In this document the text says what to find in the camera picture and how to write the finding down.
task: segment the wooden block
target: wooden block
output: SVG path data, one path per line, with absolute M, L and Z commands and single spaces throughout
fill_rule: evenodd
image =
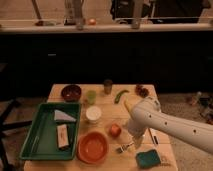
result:
M 67 125 L 58 125 L 57 126 L 57 135 L 58 135 L 58 148 L 61 150 L 69 147 Z

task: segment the green pepper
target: green pepper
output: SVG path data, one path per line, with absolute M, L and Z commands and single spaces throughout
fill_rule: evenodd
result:
M 114 100 L 114 103 L 115 103 L 115 104 L 118 104 L 118 103 L 119 103 L 120 98 L 121 98 L 122 94 L 124 94 L 124 93 L 129 93 L 129 91 L 128 91 L 128 90 L 122 90 L 122 91 L 120 91 L 120 92 L 116 95 L 116 97 L 115 97 L 115 100 Z

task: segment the apple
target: apple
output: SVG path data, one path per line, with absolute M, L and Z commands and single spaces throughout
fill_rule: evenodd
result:
M 121 134 L 121 127 L 118 124 L 113 123 L 110 127 L 109 133 L 112 137 L 116 138 Z

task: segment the blue sponge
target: blue sponge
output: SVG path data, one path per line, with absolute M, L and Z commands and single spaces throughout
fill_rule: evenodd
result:
M 150 168 L 161 163 L 156 150 L 152 149 L 147 152 L 140 152 L 136 155 L 136 161 L 140 168 Z

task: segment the fork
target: fork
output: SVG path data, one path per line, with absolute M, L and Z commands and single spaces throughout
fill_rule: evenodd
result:
M 134 142 L 130 142 L 129 144 L 124 144 L 124 145 L 122 145 L 121 147 L 119 147 L 119 148 L 117 148 L 115 151 L 117 152 L 117 153 L 123 153 L 124 151 L 126 151 L 131 145 L 133 145 L 134 144 Z

